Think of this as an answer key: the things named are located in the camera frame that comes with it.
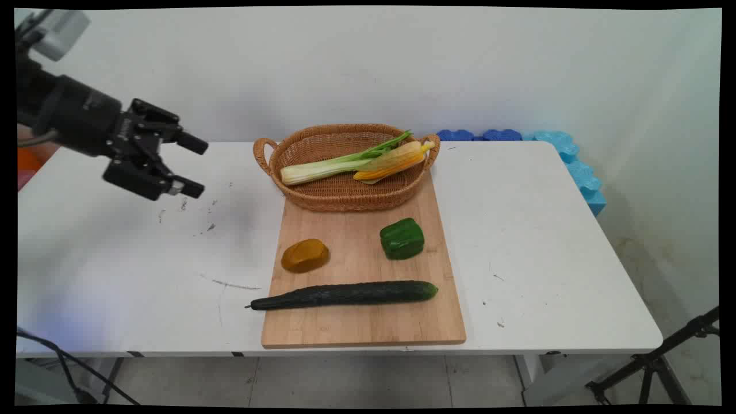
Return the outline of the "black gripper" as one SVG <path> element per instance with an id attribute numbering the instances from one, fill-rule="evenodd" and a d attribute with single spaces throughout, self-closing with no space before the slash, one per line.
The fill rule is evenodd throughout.
<path id="1" fill-rule="evenodd" d="M 160 160 L 127 156 L 157 153 L 163 143 L 203 155 L 209 143 L 186 132 L 171 113 L 139 100 L 124 110 L 116 98 L 69 76 L 50 74 L 26 53 L 16 55 L 16 89 L 18 123 L 30 128 L 36 140 L 113 158 L 103 173 L 106 182 L 148 200 L 163 194 L 198 198 L 205 191 Z"/>

